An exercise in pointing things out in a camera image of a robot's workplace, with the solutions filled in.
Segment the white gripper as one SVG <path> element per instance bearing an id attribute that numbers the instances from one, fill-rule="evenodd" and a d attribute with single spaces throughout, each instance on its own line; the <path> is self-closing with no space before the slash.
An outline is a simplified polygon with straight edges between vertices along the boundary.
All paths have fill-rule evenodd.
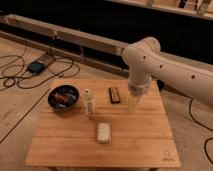
<path id="1" fill-rule="evenodd" d="M 128 82 L 128 90 L 134 96 L 143 96 L 144 94 L 147 93 L 149 86 L 150 82 L 139 85 L 134 84 L 131 81 Z"/>

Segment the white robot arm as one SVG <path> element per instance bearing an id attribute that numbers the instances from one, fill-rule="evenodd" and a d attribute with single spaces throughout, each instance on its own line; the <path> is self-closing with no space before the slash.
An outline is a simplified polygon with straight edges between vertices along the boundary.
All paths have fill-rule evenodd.
<path id="1" fill-rule="evenodd" d="M 129 44 L 122 58 L 129 67 L 128 89 L 134 96 L 144 95 L 154 77 L 213 108 L 213 65 L 163 53 L 154 37 Z"/>

